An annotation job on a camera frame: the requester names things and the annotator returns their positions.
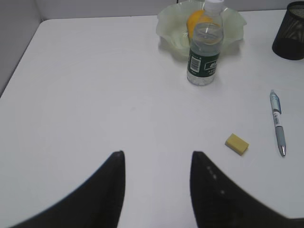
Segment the white bottle cap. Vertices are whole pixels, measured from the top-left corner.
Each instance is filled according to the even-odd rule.
[[[224,0],[205,0],[204,10],[211,13],[220,13],[224,7]]]

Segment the green bottle label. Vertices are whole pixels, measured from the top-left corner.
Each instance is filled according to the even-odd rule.
[[[215,73],[219,54],[215,56],[200,56],[191,49],[188,60],[188,71],[196,77],[210,77]]]

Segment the white wall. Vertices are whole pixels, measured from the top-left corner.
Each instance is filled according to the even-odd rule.
[[[39,24],[34,0],[0,0],[0,96]]]
[[[225,5],[239,11],[285,10],[292,1],[295,0],[225,0]]]
[[[156,15],[176,0],[37,0],[43,19]]]

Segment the pen cap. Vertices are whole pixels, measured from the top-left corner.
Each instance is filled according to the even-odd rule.
[[[280,105],[280,99],[274,92],[274,90],[271,90],[270,93],[270,103],[271,103],[271,108],[273,111],[277,111],[281,113],[281,105]]]

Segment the black object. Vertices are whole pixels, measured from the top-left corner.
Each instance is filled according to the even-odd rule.
[[[114,152],[78,189],[13,228],[116,228],[124,190],[124,152]]]
[[[304,58],[304,1],[295,1],[287,6],[272,50],[286,59]]]
[[[193,152],[190,192],[199,228],[303,228],[302,220],[272,211],[223,174],[203,153]]]

